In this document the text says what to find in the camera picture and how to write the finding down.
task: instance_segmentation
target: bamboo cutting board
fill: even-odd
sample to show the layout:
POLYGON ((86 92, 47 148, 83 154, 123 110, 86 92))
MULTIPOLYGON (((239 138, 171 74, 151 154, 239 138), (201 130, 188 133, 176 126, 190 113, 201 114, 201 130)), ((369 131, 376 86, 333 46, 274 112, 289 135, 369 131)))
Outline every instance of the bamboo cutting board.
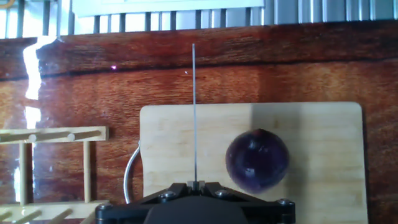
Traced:
MULTIPOLYGON (((231 141, 250 129, 276 133, 290 167, 254 195, 296 203, 297 223, 367 223, 362 110, 357 103, 197 105, 198 180, 242 191, 226 171, 231 141)), ((144 196, 193 180, 193 106, 145 106, 140 115, 144 196)))

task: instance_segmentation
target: wooden drying rack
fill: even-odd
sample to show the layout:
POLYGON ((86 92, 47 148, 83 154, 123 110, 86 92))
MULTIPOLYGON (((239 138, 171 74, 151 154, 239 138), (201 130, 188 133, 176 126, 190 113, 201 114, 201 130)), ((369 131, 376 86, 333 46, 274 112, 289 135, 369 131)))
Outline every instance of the wooden drying rack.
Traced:
POLYGON ((105 126, 79 128, 44 128, 0 130, 0 144, 19 144, 20 195, 19 204, 0 206, 0 222, 21 224, 32 220, 51 220, 60 223, 69 218, 85 218, 91 223, 95 219, 95 208, 108 201, 91 201, 90 142, 108 140, 105 126), (83 142, 84 202, 29 203, 27 198, 27 151, 30 143, 83 142))

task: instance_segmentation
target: wood grain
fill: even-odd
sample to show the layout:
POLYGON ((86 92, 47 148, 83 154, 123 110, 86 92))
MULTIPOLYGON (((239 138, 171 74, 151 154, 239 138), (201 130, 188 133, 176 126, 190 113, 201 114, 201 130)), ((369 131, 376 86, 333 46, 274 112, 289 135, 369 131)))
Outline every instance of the wood grain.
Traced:
MULTIPOLYGON (((369 222, 396 223, 397 30, 398 22, 382 21, 61 37, 36 52, 43 78, 38 100, 25 97, 23 58, 37 38, 2 40, 0 127, 109 126, 110 140, 90 147, 93 198, 123 203, 124 167, 139 140, 140 109, 192 103, 194 42, 201 67, 198 103, 360 103, 369 222)), ((84 200, 81 144, 30 150, 31 200, 84 200)), ((0 203, 17 200, 17 158, 18 145, 0 146, 0 203)), ((141 198, 141 160, 131 177, 134 198, 141 198)))
MULTIPOLYGON (((39 100, 25 98, 27 80, 0 82, 0 126, 25 128, 25 107, 38 108, 37 128, 110 127, 96 142, 94 199, 123 203, 123 172, 139 140, 145 105, 192 103, 191 70, 143 70, 43 79, 39 100)), ((356 101, 365 118, 370 223, 394 220, 398 180, 398 61, 295 63, 199 68, 198 103, 356 101)), ((17 146, 0 146, 0 203, 15 201, 17 146)), ((81 144, 38 144, 34 149, 35 202, 83 200, 81 144)), ((142 197, 142 164, 134 165, 133 193, 142 197)))
MULTIPOLYGON (((286 144, 290 165, 281 182, 253 196, 294 201, 297 223, 368 223, 363 119, 357 103, 204 104, 196 110, 198 180, 244 192, 228 175, 226 151, 241 133, 265 129, 286 144)), ((193 133, 192 105, 141 109, 144 196, 193 180, 193 133)))
MULTIPOLYGON (((367 21, 72 35, 37 58, 41 75, 191 67, 193 43, 198 66, 382 59, 398 56, 397 29, 397 21, 367 21)), ((27 78, 23 51, 36 42, 0 42, 0 80, 27 78)))

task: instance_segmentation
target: window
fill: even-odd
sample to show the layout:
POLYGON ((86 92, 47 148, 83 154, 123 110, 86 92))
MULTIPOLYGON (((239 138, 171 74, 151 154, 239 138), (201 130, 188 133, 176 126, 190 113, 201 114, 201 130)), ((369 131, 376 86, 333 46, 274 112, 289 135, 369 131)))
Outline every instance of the window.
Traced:
POLYGON ((79 0, 73 2, 78 17, 129 12, 164 12, 197 9, 262 7, 264 0, 79 0))

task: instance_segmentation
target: screw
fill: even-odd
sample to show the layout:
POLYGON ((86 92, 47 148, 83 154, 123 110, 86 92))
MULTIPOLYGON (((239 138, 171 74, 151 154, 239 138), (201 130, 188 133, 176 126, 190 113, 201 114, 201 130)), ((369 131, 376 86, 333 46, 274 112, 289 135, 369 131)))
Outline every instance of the screw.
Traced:
POLYGON ((279 204, 281 205, 291 205, 294 204, 292 201, 290 201, 289 199, 286 198, 281 198, 277 201, 279 204))
POLYGON ((225 189, 217 190, 216 195, 217 197, 225 197, 228 195, 228 191, 226 191, 225 189))
POLYGON ((174 196, 176 196, 176 193, 174 193, 173 191, 170 191, 170 190, 168 190, 168 191, 162 193, 161 195, 159 195, 159 197, 161 197, 161 198, 171 198, 171 197, 174 197, 174 196))
POLYGON ((98 209, 107 210, 107 209, 112 208, 112 207, 113 207, 113 205, 111 203, 104 203, 104 204, 99 205, 98 209))

